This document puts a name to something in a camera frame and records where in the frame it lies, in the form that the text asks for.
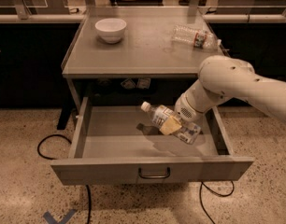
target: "black cabinet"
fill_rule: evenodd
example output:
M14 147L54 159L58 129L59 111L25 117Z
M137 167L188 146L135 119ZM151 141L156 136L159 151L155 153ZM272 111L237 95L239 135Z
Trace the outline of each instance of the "black cabinet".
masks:
M0 107L61 107L61 63L78 23L0 24Z
M232 58L251 63L258 75L286 81L286 23L211 23Z

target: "open drawer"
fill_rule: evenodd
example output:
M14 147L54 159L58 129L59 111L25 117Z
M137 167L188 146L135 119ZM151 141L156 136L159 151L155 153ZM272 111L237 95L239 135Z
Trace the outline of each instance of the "open drawer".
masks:
M253 163L234 157L217 108L192 145L161 135L139 106L91 106L84 97L68 159L51 167L64 185L238 180Z

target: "drawer handle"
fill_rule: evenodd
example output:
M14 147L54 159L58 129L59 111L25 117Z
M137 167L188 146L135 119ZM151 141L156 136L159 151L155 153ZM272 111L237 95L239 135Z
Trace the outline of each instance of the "drawer handle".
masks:
M170 177L170 168L167 167L167 171L164 175L143 175L142 169L139 168L139 176L143 179L165 179Z

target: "white bowl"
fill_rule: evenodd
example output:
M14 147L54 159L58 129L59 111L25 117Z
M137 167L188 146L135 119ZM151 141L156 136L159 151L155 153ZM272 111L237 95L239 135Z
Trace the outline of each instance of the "white bowl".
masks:
M122 19L102 19L95 24L97 34L107 43L119 42L125 32L126 22Z

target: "table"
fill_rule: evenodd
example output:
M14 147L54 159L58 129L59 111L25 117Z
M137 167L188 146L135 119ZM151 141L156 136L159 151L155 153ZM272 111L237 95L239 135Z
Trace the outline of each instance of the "table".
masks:
M188 16L189 7L95 8L79 30L63 64L63 75L78 108L79 117L68 159L51 167L64 185L115 183L174 183L196 180L238 180L253 163L251 157L233 155L217 108L197 123L202 127L192 146L173 135L160 135L139 105L163 98L179 97L186 78L197 77L199 64L207 53L171 42L173 27L186 24L208 29L201 15ZM125 38L118 44L102 42L94 30L98 20L122 18L127 22ZM95 105L98 78L159 79L152 92L106 92L109 105Z

